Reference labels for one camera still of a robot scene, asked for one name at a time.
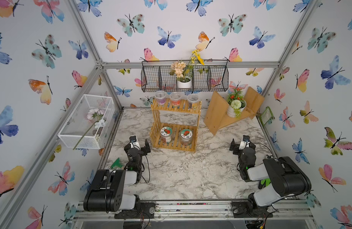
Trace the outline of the two-tier bamboo shelf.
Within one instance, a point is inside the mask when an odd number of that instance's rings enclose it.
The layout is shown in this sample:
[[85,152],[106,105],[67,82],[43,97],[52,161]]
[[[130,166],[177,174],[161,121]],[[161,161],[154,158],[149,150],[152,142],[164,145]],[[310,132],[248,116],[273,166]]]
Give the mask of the two-tier bamboo shelf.
[[[172,107],[169,98],[166,99],[165,104],[162,106],[154,99],[151,105],[154,119],[150,131],[152,146],[155,148],[195,152],[201,108],[201,101],[199,101],[199,105],[196,109],[190,109],[187,99],[182,99],[179,107]],[[160,139],[160,130],[163,127],[171,127],[173,130],[173,139],[169,144],[162,142]],[[179,134],[183,129],[190,129],[193,132],[192,144],[190,146],[181,145]]]

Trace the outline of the strawberry lid jar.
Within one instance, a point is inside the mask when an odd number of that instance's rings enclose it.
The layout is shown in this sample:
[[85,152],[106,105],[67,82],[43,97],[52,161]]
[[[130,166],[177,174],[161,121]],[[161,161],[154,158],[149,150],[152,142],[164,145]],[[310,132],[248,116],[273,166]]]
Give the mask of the strawberry lid jar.
[[169,144],[173,139],[173,130],[171,127],[163,127],[160,130],[160,139],[162,142]]
[[183,146],[190,146],[192,144],[193,132],[190,129],[183,129],[180,132],[180,142]]

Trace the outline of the purple seed jar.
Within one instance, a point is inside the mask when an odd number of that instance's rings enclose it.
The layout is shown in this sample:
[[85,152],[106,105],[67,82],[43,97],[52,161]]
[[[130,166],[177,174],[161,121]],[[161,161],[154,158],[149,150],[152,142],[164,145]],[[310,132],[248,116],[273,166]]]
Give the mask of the purple seed jar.
[[165,91],[157,91],[155,93],[155,99],[157,103],[162,106],[165,104],[166,99],[167,99],[167,93]]

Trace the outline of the red seed jar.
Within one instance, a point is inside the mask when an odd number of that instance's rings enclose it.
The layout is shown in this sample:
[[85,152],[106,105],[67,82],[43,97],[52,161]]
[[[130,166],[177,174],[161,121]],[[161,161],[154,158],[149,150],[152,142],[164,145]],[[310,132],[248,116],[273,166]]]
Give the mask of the red seed jar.
[[179,107],[181,104],[182,96],[177,92],[172,92],[170,94],[170,101],[172,107]]

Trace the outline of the dark seed jar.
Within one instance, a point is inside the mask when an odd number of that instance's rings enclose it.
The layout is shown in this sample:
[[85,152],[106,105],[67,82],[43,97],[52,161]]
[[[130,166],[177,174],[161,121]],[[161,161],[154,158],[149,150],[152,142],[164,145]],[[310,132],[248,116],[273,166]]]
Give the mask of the dark seed jar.
[[199,105],[199,96],[197,94],[190,94],[187,98],[188,107],[190,109],[196,109]]

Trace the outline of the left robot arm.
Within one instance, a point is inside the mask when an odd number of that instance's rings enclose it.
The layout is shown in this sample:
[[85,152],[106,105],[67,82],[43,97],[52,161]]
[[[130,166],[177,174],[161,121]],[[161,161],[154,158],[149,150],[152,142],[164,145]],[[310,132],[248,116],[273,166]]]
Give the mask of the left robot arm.
[[124,147],[128,163],[124,169],[97,170],[83,201],[83,209],[89,212],[136,212],[141,213],[140,198],[137,195],[124,194],[124,187],[134,185],[143,178],[143,157],[151,152],[146,140],[144,147],[139,145],[136,136],[129,138]]

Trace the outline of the wooden corner shelf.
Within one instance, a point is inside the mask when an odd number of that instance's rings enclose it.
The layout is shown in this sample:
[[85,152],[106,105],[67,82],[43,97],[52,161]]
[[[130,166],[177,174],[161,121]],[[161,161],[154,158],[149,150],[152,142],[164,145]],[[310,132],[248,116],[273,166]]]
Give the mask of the wooden corner shelf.
[[265,100],[265,98],[252,87],[247,89],[244,98],[246,106],[242,109],[240,116],[236,117],[233,108],[228,102],[218,92],[213,92],[211,102],[204,118],[205,125],[213,135],[215,135],[219,129],[235,122],[248,117],[253,119]]

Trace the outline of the green black garden glove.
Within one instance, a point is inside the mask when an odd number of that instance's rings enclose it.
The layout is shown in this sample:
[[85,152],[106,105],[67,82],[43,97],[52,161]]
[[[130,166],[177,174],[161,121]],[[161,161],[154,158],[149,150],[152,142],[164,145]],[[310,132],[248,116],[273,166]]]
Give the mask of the green black garden glove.
[[270,179],[269,178],[266,178],[266,179],[263,179],[259,182],[258,184],[258,189],[263,189],[265,188],[266,186],[269,186],[271,183]]

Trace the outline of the green framed small board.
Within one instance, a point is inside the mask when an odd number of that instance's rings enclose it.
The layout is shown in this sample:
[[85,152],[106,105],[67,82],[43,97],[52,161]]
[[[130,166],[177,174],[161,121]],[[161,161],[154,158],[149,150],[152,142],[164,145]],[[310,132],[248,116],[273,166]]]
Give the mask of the green framed small board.
[[265,111],[260,114],[259,120],[262,125],[270,125],[272,124],[273,120],[275,119],[272,110],[269,106],[265,108]]

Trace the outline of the white pot peach flowers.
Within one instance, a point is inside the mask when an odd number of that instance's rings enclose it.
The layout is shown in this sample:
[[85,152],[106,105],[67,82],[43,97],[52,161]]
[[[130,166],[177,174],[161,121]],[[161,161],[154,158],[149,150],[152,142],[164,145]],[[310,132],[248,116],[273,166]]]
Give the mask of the white pot peach flowers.
[[192,65],[183,61],[176,61],[171,64],[170,75],[176,77],[178,89],[192,88]]

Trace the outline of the yellow artificial flower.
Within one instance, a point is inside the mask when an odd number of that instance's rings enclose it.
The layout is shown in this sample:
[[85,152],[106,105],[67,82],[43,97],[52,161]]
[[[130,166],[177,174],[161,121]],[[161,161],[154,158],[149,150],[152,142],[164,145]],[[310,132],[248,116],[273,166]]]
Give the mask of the yellow artificial flower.
[[190,64],[191,65],[196,65],[196,64],[204,65],[204,60],[201,58],[201,55],[200,55],[200,52],[198,49],[192,51],[192,54],[190,56]]

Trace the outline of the white mesh wall box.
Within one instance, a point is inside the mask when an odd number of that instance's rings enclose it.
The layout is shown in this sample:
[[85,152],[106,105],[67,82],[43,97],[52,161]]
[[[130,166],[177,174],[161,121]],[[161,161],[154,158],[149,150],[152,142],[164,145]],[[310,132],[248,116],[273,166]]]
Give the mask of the white mesh wall box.
[[95,128],[92,128],[83,138],[77,149],[100,149],[103,147],[105,134],[111,124],[115,105],[112,97],[91,94],[84,94],[81,97],[58,133],[59,139],[66,147],[73,149],[83,133],[91,126],[92,123],[87,120],[86,115],[92,108],[104,109],[106,111],[104,115],[104,119],[106,120],[105,127],[99,129],[100,138],[98,140],[94,137]]

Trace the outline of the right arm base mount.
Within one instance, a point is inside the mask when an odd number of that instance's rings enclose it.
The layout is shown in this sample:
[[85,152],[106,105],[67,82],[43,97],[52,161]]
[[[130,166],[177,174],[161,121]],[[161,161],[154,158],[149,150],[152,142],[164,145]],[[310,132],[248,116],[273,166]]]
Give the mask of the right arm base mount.
[[255,206],[251,201],[240,200],[231,202],[231,212],[234,218],[265,218],[272,217],[267,207]]

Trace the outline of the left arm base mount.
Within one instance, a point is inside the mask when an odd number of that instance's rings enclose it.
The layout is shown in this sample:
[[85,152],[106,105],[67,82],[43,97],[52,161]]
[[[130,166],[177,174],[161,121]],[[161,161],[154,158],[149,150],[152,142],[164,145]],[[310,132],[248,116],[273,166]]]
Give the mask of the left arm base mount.
[[153,202],[137,202],[132,210],[121,210],[115,214],[115,219],[153,219],[156,211],[156,204]]

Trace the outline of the aluminium front rail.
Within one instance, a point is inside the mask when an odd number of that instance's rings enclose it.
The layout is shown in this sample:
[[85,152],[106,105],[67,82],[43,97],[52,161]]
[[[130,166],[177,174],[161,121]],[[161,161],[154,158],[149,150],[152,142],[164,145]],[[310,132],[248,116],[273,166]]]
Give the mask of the aluminium front rail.
[[270,207],[242,213],[236,200],[158,200],[143,201],[143,210],[134,213],[88,212],[80,204],[75,222],[86,221],[178,221],[178,220],[313,220],[304,200],[281,200]]

